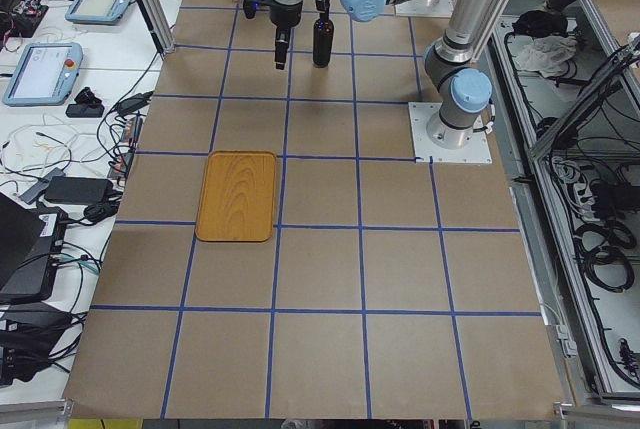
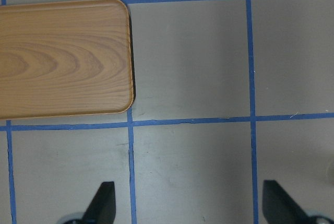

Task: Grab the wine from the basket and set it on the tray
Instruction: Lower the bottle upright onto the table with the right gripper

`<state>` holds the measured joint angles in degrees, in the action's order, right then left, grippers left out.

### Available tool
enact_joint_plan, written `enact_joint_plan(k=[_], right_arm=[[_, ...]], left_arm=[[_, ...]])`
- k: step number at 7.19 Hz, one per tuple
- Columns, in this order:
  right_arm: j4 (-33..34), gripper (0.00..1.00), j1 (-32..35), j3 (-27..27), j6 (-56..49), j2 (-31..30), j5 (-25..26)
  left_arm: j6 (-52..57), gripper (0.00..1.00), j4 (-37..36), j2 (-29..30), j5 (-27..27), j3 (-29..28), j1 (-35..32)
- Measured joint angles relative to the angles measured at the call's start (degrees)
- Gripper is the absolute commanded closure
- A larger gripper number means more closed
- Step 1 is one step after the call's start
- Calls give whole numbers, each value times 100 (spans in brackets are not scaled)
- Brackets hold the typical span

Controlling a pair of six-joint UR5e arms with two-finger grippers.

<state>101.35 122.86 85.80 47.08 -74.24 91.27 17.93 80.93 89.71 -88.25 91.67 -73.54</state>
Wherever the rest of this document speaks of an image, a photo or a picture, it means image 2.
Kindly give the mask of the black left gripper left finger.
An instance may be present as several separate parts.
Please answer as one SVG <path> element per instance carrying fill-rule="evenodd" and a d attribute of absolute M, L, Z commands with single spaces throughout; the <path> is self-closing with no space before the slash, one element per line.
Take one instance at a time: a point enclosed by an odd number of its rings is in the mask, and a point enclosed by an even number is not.
<path fill-rule="evenodd" d="M 116 199 L 114 182 L 102 182 L 85 211 L 82 222 L 96 224 L 114 223 Z"/>

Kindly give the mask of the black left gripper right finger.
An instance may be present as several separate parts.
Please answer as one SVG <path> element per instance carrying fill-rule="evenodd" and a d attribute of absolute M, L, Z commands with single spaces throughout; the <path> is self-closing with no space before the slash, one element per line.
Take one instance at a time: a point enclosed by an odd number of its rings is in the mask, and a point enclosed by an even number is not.
<path fill-rule="evenodd" d="M 264 180 L 262 212 L 267 223 L 308 223 L 309 217 L 275 180 Z"/>

